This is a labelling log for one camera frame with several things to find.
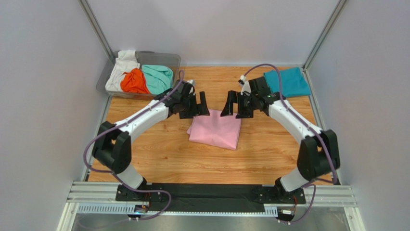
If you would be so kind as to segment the pink t shirt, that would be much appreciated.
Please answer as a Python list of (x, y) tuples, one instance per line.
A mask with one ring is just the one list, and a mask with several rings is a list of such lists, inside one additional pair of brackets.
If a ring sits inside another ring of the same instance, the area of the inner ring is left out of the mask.
[(221, 111), (213, 109), (209, 112), (210, 115), (197, 116), (192, 120), (187, 130), (189, 141), (236, 150), (242, 120), (236, 119), (236, 114), (221, 116)]

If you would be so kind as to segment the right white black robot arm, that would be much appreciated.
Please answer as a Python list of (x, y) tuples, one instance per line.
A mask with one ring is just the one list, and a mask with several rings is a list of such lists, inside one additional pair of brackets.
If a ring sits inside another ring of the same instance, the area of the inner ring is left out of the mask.
[(232, 116), (233, 105), (238, 105), (236, 119), (253, 118), (254, 111), (264, 112), (279, 122), (299, 144), (296, 167), (276, 179), (273, 197), (286, 202), (293, 200), (303, 186), (340, 167), (337, 135), (331, 129), (323, 130), (298, 113), (282, 95), (272, 92), (264, 77), (239, 79), (241, 91), (230, 90), (221, 116)]

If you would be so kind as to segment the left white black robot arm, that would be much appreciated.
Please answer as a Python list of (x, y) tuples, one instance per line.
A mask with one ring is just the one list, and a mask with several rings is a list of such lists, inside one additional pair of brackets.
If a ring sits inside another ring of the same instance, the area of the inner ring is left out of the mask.
[(147, 129), (176, 114), (180, 119), (209, 116), (205, 92), (196, 94), (191, 82), (177, 81), (174, 87), (156, 95), (130, 117), (116, 123), (102, 123), (91, 154), (138, 198), (151, 193), (163, 194), (163, 190), (149, 190), (146, 179), (132, 165), (132, 144)]

